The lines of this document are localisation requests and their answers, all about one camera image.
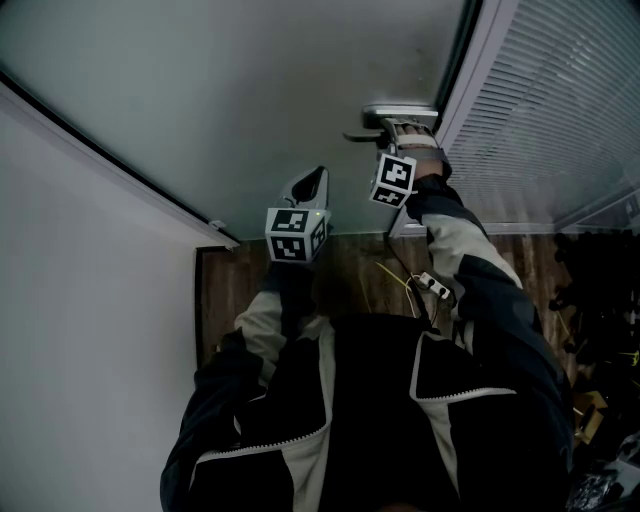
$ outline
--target dark clutter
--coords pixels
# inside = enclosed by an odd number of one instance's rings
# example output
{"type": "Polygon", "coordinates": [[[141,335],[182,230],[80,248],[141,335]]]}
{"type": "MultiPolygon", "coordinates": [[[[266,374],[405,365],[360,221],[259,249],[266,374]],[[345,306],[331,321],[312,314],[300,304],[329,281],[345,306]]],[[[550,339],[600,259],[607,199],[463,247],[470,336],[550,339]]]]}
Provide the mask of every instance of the dark clutter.
{"type": "Polygon", "coordinates": [[[557,235],[571,284],[549,308],[569,318],[564,350],[580,373],[571,512],[640,510],[640,237],[557,235]]]}

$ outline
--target white zipper trim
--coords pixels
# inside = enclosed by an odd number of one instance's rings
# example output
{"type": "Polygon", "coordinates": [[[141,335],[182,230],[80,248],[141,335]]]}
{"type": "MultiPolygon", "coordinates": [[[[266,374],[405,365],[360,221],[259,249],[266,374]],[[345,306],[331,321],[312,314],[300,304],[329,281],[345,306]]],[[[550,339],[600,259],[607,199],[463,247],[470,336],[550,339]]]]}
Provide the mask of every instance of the white zipper trim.
{"type": "Polygon", "coordinates": [[[473,398],[479,398],[481,396],[489,395],[515,395],[517,394],[513,389],[508,388],[476,388],[469,391],[463,391],[460,393],[454,393],[452,395],[437,396],[432,398],[418,398],[416,389],[418,387],[418,372],[420,370],[420,356],[422,354],[422,342],[426,333],[422,333],[418,340],[418,346],[416,347],[416,355],[413,360],[413,372],[411,374],[411,387],[409,388],[409,395],[418,403],[453,403],[461,402],[462,400],[471,400],[473,398]]]}
{"type": "Polygon", "coordinates": [[[301,437],[296,437],[294,439],[290,439],[288,441],[281,441],[280,443],[273,443],[273,444],[261,444],[261,445],[257,445],[257,446],[247,446],[246,448],[237,448],[235,450],[227,450],[224,452],[219,452],[219,451],[215,451],[212,450],[210,452],[204,453],[203,455],[200,456],[200,458],[196,461],[196,465],[200,464],[201,462],[207,462],[210,460],[215,460],[215,459],[229,459],[232,457],[240,457],[242,455],[253,455],[255,453],[264,453],[264,452],[270,452],[270,451],[275,451],[275,450],[279,450],[281,448],[284,448],[285,446],[289,447],[289,446],[294,446],[296,444],[300,444],[303,441],[307,441],[309,439],[311,439],[314,436],[317,436],[319,434],[322,434],[328,427],[329,424],[331,423],[331,421],[325,423],[322,428],[311,432],[310,434],[301,436],[301,437]]]}

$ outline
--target yellow cable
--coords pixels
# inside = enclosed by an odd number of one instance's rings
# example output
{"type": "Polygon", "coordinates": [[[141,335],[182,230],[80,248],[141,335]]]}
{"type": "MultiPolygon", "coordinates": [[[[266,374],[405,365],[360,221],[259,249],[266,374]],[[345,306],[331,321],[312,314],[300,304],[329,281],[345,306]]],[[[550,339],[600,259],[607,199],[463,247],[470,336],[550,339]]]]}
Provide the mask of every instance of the yellow cable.
{"type": "Polygon", "coordinates": [[[369,310],[369,313],[371,313],[371,305],[369,304],[369,297],[367,297],[367,290],[364,288],[361,272],[358,272],[358,281],[360,281],[360,288],[362,288],[362,295],[364,295],[364,301],[367,304],[367,309],[369,310]]]}
{"type": "Polygon", "coordinates": [[[382,263],[378,263],[377,261],[374,262],[376,265],[378,265],[382,270],[384,270],[387,274],[389,274],[391,277],[393,277],[396,281],[398,281],[402,286],[404,286],[407,289],[411,289],[409,288],[409,285],[406,284],[402,279],[400,279],[397,275],[395,275],[393,272],[391,272],[391,270],[389,270],[387,267],[385,267],[382,263]]]}

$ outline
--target cable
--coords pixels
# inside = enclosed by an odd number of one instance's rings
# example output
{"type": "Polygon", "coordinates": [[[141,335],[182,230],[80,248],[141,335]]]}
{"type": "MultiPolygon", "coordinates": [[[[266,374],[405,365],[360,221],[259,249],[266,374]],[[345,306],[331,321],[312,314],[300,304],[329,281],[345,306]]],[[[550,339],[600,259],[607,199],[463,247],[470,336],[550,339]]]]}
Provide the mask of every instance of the cable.
{"type": "Polygon", "coordinates": [[[376,265],[378,265],[382,270],[384,270],[387,274],[389,274],[391,277],[393,277],[396,281],[398,281],[402,286],[404,286],[405,288],[409,288],[409,286],[407,285],[407,283],[405,283],[402,279],[400,279],[397,275],[395,275],[393,272],[391,272],[391,270],[389,270],[387,267],[385,267],[382,263],[379,263],[377,261],[374,262],[376,265]]]}
{"type": "Polygon", "coordinates": [[[362,289],[362,295],[364,295],[364,301],[367,304],[367,309],[369,313],[371,313],[371,305],[369,304],[369,297],[367,297],[367,290],[364,288],[364,283],[362,282],[362,273],[358,272],[358,281],[360,281],[360,288],[362,289]]]}
{"type": "MultiPolygon", "coordinates": [[[[407,266],[404,264],[404,261],[402,261],[399,258],[399,256],[396,254],[396,251],[394,251],[393,247],[391,247],[391,243],[389,243],[389,237],[385,236],[384,240],[385,240],[385,243],[387,244],[387,247],[391,251],[391,254],[393,254],[394,258],[398,260],[400,265],[402,265],[402,268],[407,273],[407,275],[411,276],[412,274],[407,268],[407,266]]],[[[413,280],[411,280],[410,283],[411,283],[410,284],[411,292],[413,293],[413,297],[416,299],[416,304],[418,304],[418,309],[420,310],[420,318],[424,318],[427,321],[427,323],[430,324],[431,322],[429,321],[429,313],[427,313],[427,307],[424,305],[424,300],[422,300],[420,291],[418,290],[418,287],[416,286],[413,280]]]]}
{"type": "Polygon", "coordinates": [[[431,323],[433,325],[436,325],[436,318],[438,318],[438,304],[440,304],[440,295],[438,295],[438,298],[436,299],[436,307],[434,308],[434,315],[433,315],[433,320],[431,320],[431,323]]]}
{"type": "Polygon", "coordinates": [[[567,336],[569,336],[569,338],[571,338],[571,333],[569,332],[569,329],[567,329],[567,324],[564,323],[564,319],[562,318],[562,315],[560,314],[560,311],[556,311],[556,315],[558,315],[558,318],[560,319],[560,323],[562,324],[562,327],[564,328],[564,332],[566,332],[567,336]]]}
{"type": "Polygon", "coordinates": [[[411,306],[411,314],[413,315],[413,318],[416,318],[416,311],[415,309],[413,309],[413,302],[411,302],[411,297],[409,296],[409,281],[411,281],[413,279],[413,276],[410,277],[409,279],[407,279],[407,282],[405,284],[405,289],[404,289],[404,293],[407,295],[407,300],[409,301],[409,306],[411,306]]]}
{"type": "Polygon", "coordinates": [[[398,257],[398,255],[396,254],[396,251],[393,250],[393,247],[391,247],[391,244],[389,243],[389,237],[386,236],[384,241],[387,244],[387,247],[389,248],[389,250],[391,251],[391,254],[393,254],[393,257],[395,259],[398,260],[398,262],[400,263],[400,265],[402,265],[402,268],[404,269],[404,271],[407,273],[408,276],[411,275],[411,272],[409,272],[409,269],[407,268],[407,266],[404,264],[404,262],[398,257]]]}

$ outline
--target black and white marker cube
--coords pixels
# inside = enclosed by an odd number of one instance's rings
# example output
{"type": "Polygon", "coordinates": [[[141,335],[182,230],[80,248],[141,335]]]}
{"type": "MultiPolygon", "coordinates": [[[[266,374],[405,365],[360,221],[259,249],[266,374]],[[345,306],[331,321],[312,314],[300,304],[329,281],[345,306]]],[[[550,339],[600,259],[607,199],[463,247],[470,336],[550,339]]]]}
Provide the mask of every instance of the black and white marker cube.
{"type": "Polygon", "coordinates": [[[369,199],[393,208],[402,208],[409,199],[416,173],[416,160],[382,154],[369,199]]]}
{"type": "Polygon", "coordinates": [[[310,263],[327,239],[328,210],[269,208],[265,235],[272,261],[310,263]]]}

